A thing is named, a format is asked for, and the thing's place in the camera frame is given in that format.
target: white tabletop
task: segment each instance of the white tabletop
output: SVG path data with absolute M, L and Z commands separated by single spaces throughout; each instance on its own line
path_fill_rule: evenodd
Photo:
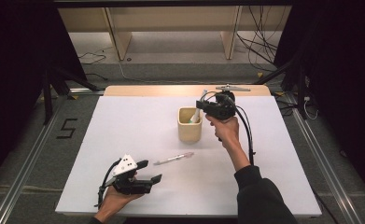
M 125 206 L 129 217 L 236 217 L 238 187 L 232 162 L 204 119 L 202 139 L 195 144 L 178 140 L 177 110 L 195 106 L 197 97 L 102 96 L 94 110 L 56 212 L 94 214 L 98 187 L 109 166 L 130 154 L 135 161 L 149 160 L 137 179 L 162 174 L 150 194 Z M 236 104 L 247 113 L 252 130 L 255 165 L 263 177 L 278 186 L 296 217 L 317 217 L 321 211 L 311 191 L 272 96 L 240 96 Z M 240 140 L 247 149 L 244 125 Z M 153 162 L 194 152 L 189 159 L 159 166 Z

